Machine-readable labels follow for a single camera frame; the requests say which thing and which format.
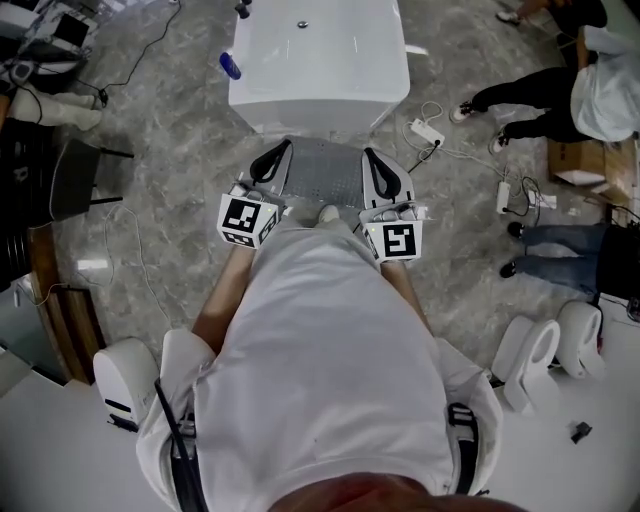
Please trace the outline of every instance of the power strip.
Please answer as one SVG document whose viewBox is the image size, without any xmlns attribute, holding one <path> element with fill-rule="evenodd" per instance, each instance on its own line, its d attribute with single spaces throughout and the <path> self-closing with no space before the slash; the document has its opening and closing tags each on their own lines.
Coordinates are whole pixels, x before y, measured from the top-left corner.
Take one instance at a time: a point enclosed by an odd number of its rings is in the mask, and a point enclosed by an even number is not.
<svg viewBox="0 0 640 512">
<path fill-rule="evenodd" d="M 506 181 L 501 181 L 498 185 L 498 197 L 496 199 L 496 211 L 500 215 L 504 215 L 505 208 L 509 206 L 509 192 L 511 191 L 511 185 Z"/>
<path fill-rule="evenodd" d="M 421 119 L 416 118 L 413 123 L 411 123 L 411 131 L 420 135 L 420 137 L 433 145 L 438 144 L 438 146 L 442 147 L 444 144 L 444 135 L 442 135 L 438 130 L 434 130 Z"/>
</svg>

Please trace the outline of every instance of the white sneaker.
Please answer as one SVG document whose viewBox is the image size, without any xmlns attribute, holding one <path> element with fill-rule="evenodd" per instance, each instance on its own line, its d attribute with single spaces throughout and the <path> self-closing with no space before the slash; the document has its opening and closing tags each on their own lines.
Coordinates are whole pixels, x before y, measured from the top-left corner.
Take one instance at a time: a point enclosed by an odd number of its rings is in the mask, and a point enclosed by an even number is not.
<svg viewBox="0 0 640 512">
<path fill-rule="evenodd" d="M 522 21 L 520 16 L 518 16 L 515 12 L 500 11 L 499 13 L 496 13 L 496 18 L 498 18 L 503 23 L 511 23 L 516 27 L 520 25 L 520 22 Z"/>
<path fill-rule="evenodd" d="M 489 153 L 497 155 L 509 144 L 509 137 L 504 133 L 504 128 L 500 130 L 489 143 Z"/>
<path fill-rule="evenodd" d="M 318 224 L 322 222 L 330 222 L 339 218 L 340 212 L 338 211 L 338 208 L 332 204 L 328 204 L 320 211 L 320 214 L 318 215 Z"/>
<path fill-rule="evenodd" d="M 470 101 L 465 101 L 464 103 L 451 109 L 451 111 L 449 112 L 449 119 L 451 119 L 452 123 L 461 123 L 477 112 L 478 111 L 473 108 L 473 105 Z"/>
</svg>

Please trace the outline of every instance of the white cable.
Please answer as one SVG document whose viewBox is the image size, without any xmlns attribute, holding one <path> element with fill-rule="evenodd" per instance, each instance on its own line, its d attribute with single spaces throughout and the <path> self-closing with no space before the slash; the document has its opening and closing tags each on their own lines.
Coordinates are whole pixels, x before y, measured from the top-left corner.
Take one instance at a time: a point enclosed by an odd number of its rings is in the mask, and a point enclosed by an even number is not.
<svg viewBox="0 0 640 512">
<path fill-rule="evenodd" d="M 427 117 L 424 113 L 424 107 L 427 105 L 435 105 L 436 107 L 438 107 L 439 112 L 431 117 Z M 422 120 L 425 124 L 429 124 L 429 121 L 431 121 L 432 119 L 437 119 L 438 117 L 442 116 L 442 114 L 444 113 L 444 109 L 442 108 L 442 105 L 440 105 L 438 102 L 436 101 L 425 101 L 421 106 L 420 106 L 420 113 L 422 114 Z M 426 158 L 431 154 L 431 152 L 435 152 L 435 151 L 441 151 L 443 153 L 446 153 L 447 155 L 449 155 L 450 157 L 453 158 L 458 158 L 461 160 L 472 160 L 488 169 L 491 169 L 493 172 L 495 172 L 499 177 L 501 181 L 507 181 L 509 176 L 510 176 L 510 169 L 508 167 L 508 165 L 505 165 L 504 171 L 500 171 L 500 169 L 498 169 L 496 166 L 494 166 L 493 164 L 489 163 L 489 162 L 485 162 L 484 160 L 481 160 L 478 157 L 475 157 L 473 155 L 470 155 L 469 153 L 465 153 L 464 151 L 459 151 L 456 149 L 448 149 L 448 148 L 444 148 L 442 146 L 438 146 L 437 148 L 435 148 L 434 146 L 428 146 L 428 147 L 422 147 L 422 146 L 418 146 L 417 144 L 414 144 L 413 142 L 411 142 L 409 140 L 409 138 L 407 137 L 407 134 L 405 132 L 405 128 L 407 126 L 411 126 L 411 123 L 407 122 L 404 125 L 402 125 L 401 127 L 401 132 L 402 132 L 402 137 L 404 137 L 405 142 L 411 146 L 414 149 L 417 149 L 419 151 L 418 153 L 418 159 L 422 162 L 424 162 L 426 160 Z M 518 197 L 520 197 L 520 195 L 523 193 L 524 189 L 522 186 L 522 179 L 525 177 L 525 175 L 522 174 L 522 172 L 520 170 L 518 170 L 518 183 L 520 184 L 519 187 L 514 187 L 514 189 L 516 190 L 515 193 L 511 193 L 510 196 L 512 199 L 516 199 Z"/>
<path fill-rule="evenodd" d="M 424 107 L 426 107 L 427 105 L 435 105 L 440 109 L 440 112 L 438 112 L 435 116 L 431 116 L 431 117 L 425 116 Z M 428 125 L 429 121 L 431 121 L 432 119 L 438 119 L 442 114 L 444 114 L 444 109 L 442 108 L 442 105 L 440 105 L 440 103 L 437 103 L 435 101 L 425 101 L 420 107 L 420 113 L 422 114 L 422 120 L 424 121 L 424 124 Z"/>
<path fill-rule="evenodd" d="M 109 210 L 109 213 L 107 213 L 107 216 L 104 218 L 104 223 L 102 225 L 102 234 L 104 236 L 104 247 L 105 247 L 105 249 L 107 251 L 107 257 L 109 258 L 109 263 L 111 265 L 111 276 L 109 277 L 109 282 L 107 284 L 95 283 L 95 282 L 91 281 L 90 279 L 88 279 L 87 277 L 85 277 L 79 271 L 76 271 L 75 274 L 78 274 L 80 277 L 82 277 L 82 279 L 84 279 L 88 284 L 90 284 L 92 286 L 97 286 L 99 288 L 108 288 L 113 283 L 113 278 L 115 276 L 116 269 L 115 269 L 115 265 L 113 264 L 113 258 L 111 256 L 111 251 L 109 250 L 109 241 L 108 241 L 108 238 L 107 238 L 107 223 L 108 223 L 109 219 L 111 218 L 111 216 L 113 215 L 113 212 L 115 212 L 118 208 L 122 208 L 124 211 L 126 211 L 126 212 L 130 213 L 131 215 L 133 215 L 133 218 L 134 218 L 135 223 L 136 223 L 136 235 L 138 237 L 138 255 L 140 256 L 140 264 L 142 265 L 142 270 L 144 272 L 145 283 L 147 285 L 147 288 L 151 292 L 151 295 L 153 295 L 153 298 L 156 301 L 158 309 L 160 310 L 162 315 L 167 320 L 167 323 L 169 324 L 169 326 L 171 326 L 171 320 L 169 319 L 169 315 L 167 315 L 167 313 L 165 313 L 164 309 L 162 309 L 162 306 L 160 305 L 160 300 L 158 299 L 158 296 L 156 295 L 156 292 L 153 291 L 153 288 L 151 287 L 151 283 L 149 282 L 149 274 L 147 272 L 147 266 L 145 265 L 144 258 L 142 256 L 142 239 L 140 237 L 140 224 L 138 223 L 138 216 L 132 210 L 127 208 L 126 206 L 121 205 L 121 204 L 114 205 L 111 208 L 111 210 Z M 36 303 L 34 300 L 31 299 L 31 297 L 29 296 L 27 291 L 19 283 L 16 283 L 16 286 L 22 291 L 22 293 L 25 295 L 27 300 L 29 302 L 31 302 L 31 304 L 33 304 L 34 306 L 37 307 L 37 306 L 42 306 L 45 302 L 47 302 L 47 300 L 49 300 L 49 297 L 51 296 L 51 290 L 54 287 L 56 287 L 56 286 L 71 286 L 71 285 L 68 284 L 68 283 L 52 284 L 49 287 L 49 291 L 47 292 L 47 296 L 44 298 L 43 301 L 38 302 L 38 303 Z"/>
<path fill-rule="evenodd" d="M 52 284 L 51 286 L 49 286 L 49 291 L 47 292 L 47 296 L 44 298 L 43 301 L 38 302 L 36 304 L 36 301 L 32 300 L 31 297 L 29 296 L 29 294 L 27 293 L 27 290 L 25 290 L 22 285 L 20 283 L 16 283 L 16 286 L 18 287 L 18 289 L 24 294 L 24 296 L 27 298 L 27 300 L 29 302 L 31 302 L 31 304 L 33 304 L 34 306 L 38 307 L 38 306 L 42 306 L 45 302 L 47 302 L 49 300 L 49 297 L 51 296 L 51 290 L 56 287 L 56 286 L 70 286 L 67 283 L 56 283 L 56 284 Z"/>
<path fill-rule="evenodd" d="M 90 281 L 87 277 L 85 277 L 83 274 L 81 274 L 78 271 L 76 271 L 76 274 L 78 274 L 80 277 L 82 277 L 87 283 L 89 283 L 89 284 L 91 284 L 93 286 L 98 286 L 100 288 L 108 288 L 113 283 L 113 278 L 115 276 L 116 269 L 115 269 L 115 265 L 113 264 L 113 258 L 111 257 L 111 251 L 109 250 L 109 241 L 108 241 L 108 238 L 107 238 L 107 222 L 109 221 L 109 219 L 113 215 L 113 212 L 115 212 L 118 208 L 122 208 L 124 211 L 128 212 L 129 214 L 131 214 L 133 216 L 133 219 L 134 219 L 134 221 L 136 223 L 136 235 L 138 237 L 138 255 L 140 257 L 140 264 L 142 265 L 142 270 L 144 272 L 144 281 L 145 281 L 145 283 L 147 285 L 147 288 L 149 289 L 149 292 L 151 292 L 151 295 L 153 295 L 153 298 L 156 301 L 156 305 L 158 306 L 158 309 L 160 310 L 162 315 L 167 320 L 167 323 L 169 324 L 169 326 L 171 326 L 171 320 L 169 319 L 169 315 L 167 315 L 167 313 L 165 313 L 164 309 L 162 309 L 162 306 L 160 305 L 160 300 L 158 299 L 158 296 L 156 295 L 156 292 L 153 290 L 153 288 L 151 287 L 151 283 L 149 282 L 149 274 L 147 272 L 147 266 L 145 265 L 144 258 L 142 256 L 142 239 L 140 237 L 140 224 L 138 223 L 138 216 L 135 214 L 135 212 L 133 212 L 132 210 L 130 210 L 126 206 L 124 206 L 122 204 L 114 205 L 113 208 L 111 208 L 111 210 L 109 210 L 109 213 L 107 213 L 107 216 L 104 218 L 104 224 L 102 225 L 102 233 L 103 233 L 103 236 L 104 236 L 104 247 L 105 247 L 105 249 L 107 251 L 107 257 L 109 258 L 109 263 L 111 265 L 111 276 L 109 277 L 109 282 L 107 284 L 95 283 L 93 281 Z"/>
</svg>

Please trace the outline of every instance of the shoulder strap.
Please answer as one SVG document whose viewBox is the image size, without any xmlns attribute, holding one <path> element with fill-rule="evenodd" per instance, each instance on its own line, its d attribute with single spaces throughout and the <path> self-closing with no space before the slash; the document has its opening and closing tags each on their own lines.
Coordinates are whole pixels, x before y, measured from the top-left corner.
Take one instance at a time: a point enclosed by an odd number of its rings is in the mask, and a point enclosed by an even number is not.
<svg viewBox="0 0 640 512">
<path fill-rule="evenodd" d="M 473 411 L 459 402 L 447 407 L 449 425 L 458 444 L 460 468 L 456 494 L 469 494 L 478 461 L 478 422 Z"/>
<path fill-rule="evenodd" d="M 180 432 L 176 419 L 173 416 L 173 411 L 171 407 L 169 407 L 169 403 L 162 392 L 160 379 L 156 380 L 155 388 L 173 439 L 171 472 L 176 488 L 176 495 L 180 502 L 180 508 L 183 512 L 208 512 L 207 504 L 202 493 L 202 482 L 200 481 L 200 470 L 198 467 L 198 456 L 197 453 L 195 453 L 195 444 L 193 444 L 194 453 L 192 457 L 189 457 L 183 434 Z M 193 435 L 190 437 L 192 437 L 192 440 L 195 440 L 195 423 L 193 427 Z M 178 450 L 176 455 L 173 453 L 174 448 Z"/>
</svg>

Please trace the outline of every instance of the chair leg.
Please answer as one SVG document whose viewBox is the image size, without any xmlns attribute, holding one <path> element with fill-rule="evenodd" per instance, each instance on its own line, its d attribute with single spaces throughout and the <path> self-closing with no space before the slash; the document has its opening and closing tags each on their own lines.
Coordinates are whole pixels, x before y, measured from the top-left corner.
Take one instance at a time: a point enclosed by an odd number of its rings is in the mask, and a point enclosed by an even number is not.
<svg viewBox="0 0 640 512">
<path fill-rule="evenodd" d="M 122 151 L 114 151 L 113 149 L 100 148 L 100 152 L 103 155 L 113 155 L 122 158 L 134 158 L 134 155 L 132 153 L 123 153 Z"/>
<path fill-rule="evenodd" d="M 92 199 L 91 204 L 105 204 L 105 203 L 116 203 L 118 201 L 122 201 L 122 197 L 105 197 L 104 199 Z"/>
</svg>

